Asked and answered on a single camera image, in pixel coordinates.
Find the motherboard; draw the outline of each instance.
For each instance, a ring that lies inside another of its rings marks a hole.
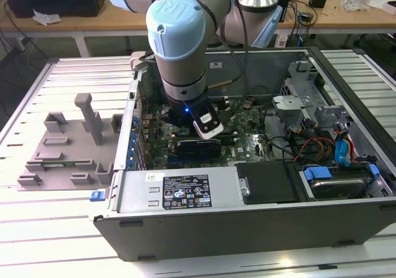
[[[167,105],[150,104],[142,116],[147,168],[226,167],[239,162],[275,160],[260,130],[264,108],[265,105],[245,104],[220,135],[204,141],[193,128],[164,121]]]

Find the floor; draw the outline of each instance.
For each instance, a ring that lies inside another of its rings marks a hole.
[[[344,38],[343,35],[317,35],[315,39],[308,39],[306,46],[317,46],[322,50],[336,50],[340,49]],[[353,36],[348,45],[349,48],[355,48],[352,45],[355,39],[357,36]],[[89,38],[88,43],[93,56],[129,54],[123,37]],[[134,50],[149,50],[147,37],[132,37],[131,43]],[[71,38],[40,38],[36,45],[49,58],[79,57],[78,49]],[[297,39],[292,39],[289,46],[296,45]],[[367,35],[360,42],[360,48],[395,77],[396,52],[392,51],[391,47],[392,43],[379,35]],[[45,62],[46,59],[35,48],[32,48],[29,41],[26,41],[23,53],[10,51],[9,55],[0,62],[0,129],[7,123],[9,115],[17,108]]]

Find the ur logo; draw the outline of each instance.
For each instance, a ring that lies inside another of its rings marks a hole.
[[[174,3],[172,0],[166,0],[161,6],[158,13],[172,16],[174,19],[179,19],[186,10],[186,8],[187,5],[181,2]]]

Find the power supply label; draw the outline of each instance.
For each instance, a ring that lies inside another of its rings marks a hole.
[[[212,206],[208,175],[164,177],[162,190],[165,210]]]

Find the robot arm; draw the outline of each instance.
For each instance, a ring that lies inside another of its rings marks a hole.
[[[206,94],[205,51],[218,33],[224,41],[244,43],[235,0],[110,0],[132,12],[146,13],[148,40],[171,109],[188,114],[200,137],[210,139],[223,125]],[[238,0],[251,46],[267,46],[282,8],[278,0]]]

